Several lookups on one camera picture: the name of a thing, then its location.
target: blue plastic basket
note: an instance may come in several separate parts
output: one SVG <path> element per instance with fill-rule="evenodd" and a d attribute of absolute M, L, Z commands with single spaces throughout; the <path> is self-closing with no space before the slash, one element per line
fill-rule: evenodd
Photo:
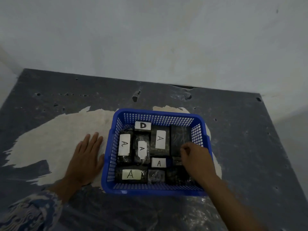
<path fill-rule="evenodd" d="M 199 115 L 140 109 L 119 109 L 113 115 L 105 152 L 105 165 L 101 180 L 102 188 L 105 192 L 129 195 L 206 196 L 204 190 L 197 186 L 171 186 L 163 183 L 153 185 L 124 184 L 114 182 L 120 131 L 134 127 L 135 121 L 151 122 L 152 125 L 158 126 L 189 126 L 192 131 L 192 142 L 208 148 L 212 157 L 210 138 L 206 134 L 204 120 Z"/>

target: patterned sleeve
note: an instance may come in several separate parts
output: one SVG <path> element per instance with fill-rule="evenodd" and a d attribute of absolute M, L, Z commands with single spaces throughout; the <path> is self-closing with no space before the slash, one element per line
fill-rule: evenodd
<path fill-rule="evenodd" d="M 62 202 L 50 191 L 30 195 L 9 206 L 0 230 L 51 230 L 59 220 Z"/>

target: dark gray floor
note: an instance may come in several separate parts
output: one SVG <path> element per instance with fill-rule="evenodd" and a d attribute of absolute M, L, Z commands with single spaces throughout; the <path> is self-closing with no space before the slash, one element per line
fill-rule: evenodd
<path fill-rule="evenodd" d="M 18 136 L 63 112 L 165 105 L 185 107 L 204 118 L 223 179 L 264 224 L 277 231 L 308 230 L 305 196 L 256 93 L 25 69 L 0 110 L 0 165 L 6 163 L 2 152 Z M 0 167 L 0 211 L 42 190 L 44 186 L 26 181 L 48 172 L 46 161 Z M 91 186 L 71 199 L 60 222 L 72 230 L 226 230 L 208 198 L 114 196 Z"/>

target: left hand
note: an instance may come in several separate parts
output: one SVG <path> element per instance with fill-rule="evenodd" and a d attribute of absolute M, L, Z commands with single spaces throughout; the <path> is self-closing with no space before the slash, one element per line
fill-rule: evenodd
<path fill-rule="evenodd" d="M 84 140 L 79 142 L 65 173 L 65 178 L 70 178 L 80 185 L 92 182 L 104 165 L 104 155 L 97 160 L 103 137 L 98 138 L 98 132 L 95 132 L 90 142 L 89 140 L 90 135 L 87 134 Z"/>

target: handwritten label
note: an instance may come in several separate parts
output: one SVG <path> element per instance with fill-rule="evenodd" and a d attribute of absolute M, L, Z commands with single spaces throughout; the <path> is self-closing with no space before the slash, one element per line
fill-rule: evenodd
<path fill-rule="evenodd" d="M 122 180 L 140 180 L 142 171 L 139 169 L 123 169 Z"/>
<path fill-rule="evenodd" d="M 166 158 L 152 158 L 152 168 L 166 168 Z"/>
<path fill-rule="evenodd" d="M 120 135 L 118 155 L 129 155 L 130 145 L 131 145 L 131 135 L 130 134 Z"/>
<path fill-rule="evenodd" d="M 159 149 L 166 148 L 166 132 L 165 131 L 156 131 L 155 148 L 159 148 Z"/>
<path fill-rule="evenodd" d="M 135 129 L 150 131 L 151 123 L 150 122 L 135 122 Z"/>
<path fill-rule="evenodd" d="M 138 156 L 140 159 L 145 159 L 147 156 L 147 142 L 146 141 L 138 141 Z"/>

